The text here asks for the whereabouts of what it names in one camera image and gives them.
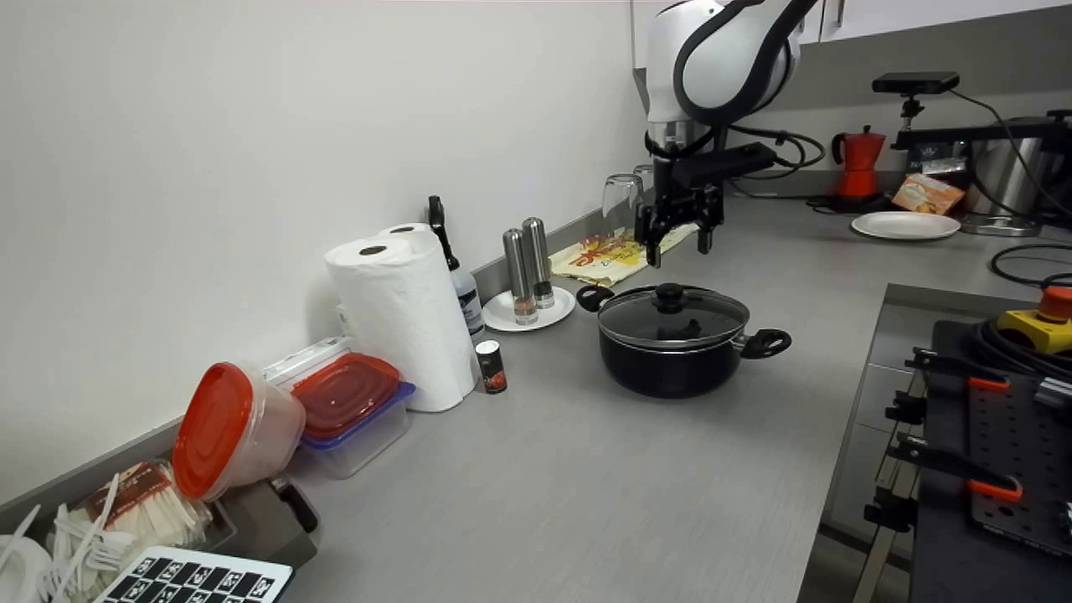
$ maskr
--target black cooking pot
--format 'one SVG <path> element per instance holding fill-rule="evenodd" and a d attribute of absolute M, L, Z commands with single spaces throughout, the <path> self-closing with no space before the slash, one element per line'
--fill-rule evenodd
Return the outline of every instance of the black cooking pot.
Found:
<path fill-rule="evenodd" d="M 693 284 L 657 284 L 612 296 L 578 288 L 601 310 L 601 349 L 611 374 L 643 396 L 683 397 L 724 386 L 740 357 L 771 357 L 793 346 L 787 332 L 745 338 L 748 305 Z"/>

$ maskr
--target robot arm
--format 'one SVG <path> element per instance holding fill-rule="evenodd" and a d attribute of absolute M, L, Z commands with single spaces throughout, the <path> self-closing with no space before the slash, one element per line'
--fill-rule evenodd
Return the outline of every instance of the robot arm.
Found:
<path fill-rule="evenodd" d="M 700 252 L 724 222 L 724 181 L 763 172 L 763 145 L 726 147 L 726 131 L 767 106 L 801 53 L 793 30 L 816 0 L 681 0 L 657 12 L 648 69 L 648 149 L 657 194 L 635 215 L 650 264 L 678 224 L 700 224 Z"/>

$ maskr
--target gray countertop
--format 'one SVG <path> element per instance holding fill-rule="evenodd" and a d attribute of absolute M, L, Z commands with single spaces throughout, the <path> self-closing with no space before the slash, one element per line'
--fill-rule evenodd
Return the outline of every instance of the gray countertop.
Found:
<path fill-rule="evenodd" d="M 612 386 L 596 319 L 498 335 L 509 393 L 418 416 L 351 479 L 296 483 L 322 512 L 315 603 L 790 603 L 816 535 L 887 284 L 1031 297 L 989 274 L 1012 242 L 882 243 L 808 203 L 738 202 L 693 280 L 793 335 L 690 401 Z"/>

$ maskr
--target red kettle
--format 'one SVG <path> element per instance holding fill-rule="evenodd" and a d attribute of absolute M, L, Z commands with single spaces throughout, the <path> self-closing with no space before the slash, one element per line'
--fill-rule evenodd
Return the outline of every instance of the red kettle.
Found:
<path fill-rule="evenodd" d="M 872 134 L 872 126 L 865 126 L 860 134 L 838 134 L 832 139 L 835 165 L 843 165 L 835 190 L 838 202 L 860 203 L 877 196 L 873 165 L 877 165 L 882 145 L 883 145 L 883 134 Z"/>

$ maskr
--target keyboard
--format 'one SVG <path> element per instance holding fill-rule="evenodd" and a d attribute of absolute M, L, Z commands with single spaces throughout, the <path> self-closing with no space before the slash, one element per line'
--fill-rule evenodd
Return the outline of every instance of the keyboard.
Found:
<path fill-rule="evenodd" d="M 144 550 L 95 603 L 275 603 L 293 567 L 197 550 Z"/>

